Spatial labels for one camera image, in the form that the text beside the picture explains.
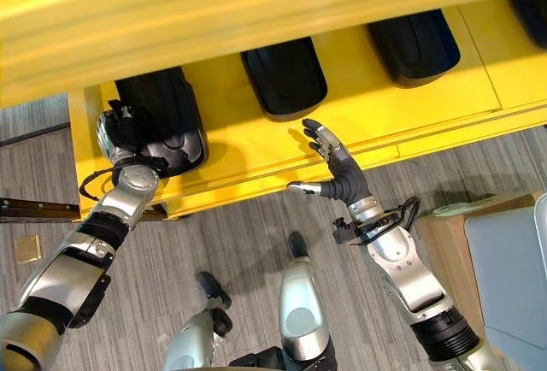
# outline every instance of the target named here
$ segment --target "yellow shelf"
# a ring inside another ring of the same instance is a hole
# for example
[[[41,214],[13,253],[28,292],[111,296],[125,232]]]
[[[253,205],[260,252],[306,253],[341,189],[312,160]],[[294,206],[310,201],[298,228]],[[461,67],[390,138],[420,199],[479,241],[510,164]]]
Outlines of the yellow shelf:
[[[547,119],[547,102],[534,109],[517,113],[504,111],[497,114],[498,116],[477,116],[475,123],[471,123],[469,126],[446,125],[447,127],[455,126],[455,128],[431,136],[411,139],[383,149],[364,152],[355,155],[355,158],[362,168],[378,167],[462,144],[473,143],[485,138],[517,132],[528,127],[540,126],[545,124],[545,119]],[[168,220],[210,209],[211,207],[284,190],[286,184],[293,180],[318,181],[330,179],[331,177],[326,164],[321,162],[293,172],[284,172],[212,191],[177,197],[174,200],[167,201]]]
[[[398,159],[395,144],[468,124],[501,108],[458,8],[444,14],[462,59],[456,69],[420,88],[391,83],[362,26],[313,37],[328,94],[311,116],[332,127],[363,168]],[[239,55],[191,63],[184,72],[196,93],[210,155],[196,171],[164,181],[155,202],[184,196],[169,207],[190,212],[279,190],[291,180],[326,177],[307,147],[300,121],[276,123],[264,117]],[[97,146],[95,122],[113,98],[114,82],[69,93],[79,182],[109,166]],[[110,188],[108,180],[97,179],[90,192],[104,192]],[[82,198],[82,213],[93,204]]]
[[[0,107],[476,0],[0,0]]]
[[[547,53],[528,37],[509,1],[477,2],[459,8],[502,107],[547,99]]]

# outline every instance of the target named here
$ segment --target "gray bin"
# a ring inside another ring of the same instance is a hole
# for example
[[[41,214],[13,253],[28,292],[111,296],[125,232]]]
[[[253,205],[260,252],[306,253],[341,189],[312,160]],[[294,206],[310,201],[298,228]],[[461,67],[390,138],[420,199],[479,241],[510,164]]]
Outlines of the gray bin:
[[[465,222],[486,337],[530,371],[547,370],[547,194],[535,207]]]

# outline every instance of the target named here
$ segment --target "small brown tile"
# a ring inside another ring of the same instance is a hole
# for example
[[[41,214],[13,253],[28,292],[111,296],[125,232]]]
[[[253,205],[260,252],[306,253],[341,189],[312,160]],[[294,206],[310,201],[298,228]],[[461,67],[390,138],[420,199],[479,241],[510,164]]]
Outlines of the small brown tile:
[[[42,258],[38,235],[19,237],[15,240],[15,260],[17,264],[33,262]]]

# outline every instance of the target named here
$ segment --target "gray carpet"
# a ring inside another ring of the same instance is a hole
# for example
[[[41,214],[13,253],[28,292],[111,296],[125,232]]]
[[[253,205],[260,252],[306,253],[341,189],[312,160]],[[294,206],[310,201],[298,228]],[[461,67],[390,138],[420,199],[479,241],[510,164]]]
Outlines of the gray carpet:
[[[0,193],[7,197],[74,202],[69,130],[0,149]],[[469,201],[486,193],[547,190],[547,131],[542,127],[368,170],[371,189],[386,207],[419,195],[423,209]],[[339,369],[429,370],[426,355],[362,263],[357,247],[336,246],[331,222],[345,213],[325,199],[281,192],[211,209],[175,222],[142,223],[128,236],[110,270],[113,281],[91,323],[71,330],[56,370],[157,370],[169,339],[202,308],[193,275],[215,274],[233,297],[234,329],[215,364],[279,344],[281,270],[285,238],[308,240],[326,305]],[[36,263],[15,264],[14,239],[37,233],[52,251],[72,224],[0,226],[0,309],[14,308]],[[510,369],[518,369],[506,361]]]
[[[0,144],[38,130],[69,123],[67,94],[0,109]]]

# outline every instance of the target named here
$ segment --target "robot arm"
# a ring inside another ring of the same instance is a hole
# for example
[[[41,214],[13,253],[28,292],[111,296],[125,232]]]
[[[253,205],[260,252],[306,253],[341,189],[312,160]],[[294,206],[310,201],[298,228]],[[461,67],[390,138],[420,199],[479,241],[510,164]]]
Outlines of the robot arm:
[[[104,124],[99,144],[112,163],[133,158],[115,146]],[[116,251],[154,197],[155,170],[135,162],[119,167],[115,187],[59,245],[24,285],[19,307],[0,318],[0,369],[46,370],[55,362],[67,328],[82,327],[95,314],[110,277]]]
[[[419,258],[409,227],[419,201],[384,211],[368,189],[361,169],[339,139],[317,121],[304,120],[309,146],[327,162],[334,179],[321,183],[296,181],[287,188],[304,194],[342,200],[352,222],[338,219],[337,242],[359,238],[367,259],[384,280],[387,295],[410,325],[435,370],[502,370],[486,341],[473,332],[446,290]],[[404,216],[410,217],[403,224]]]

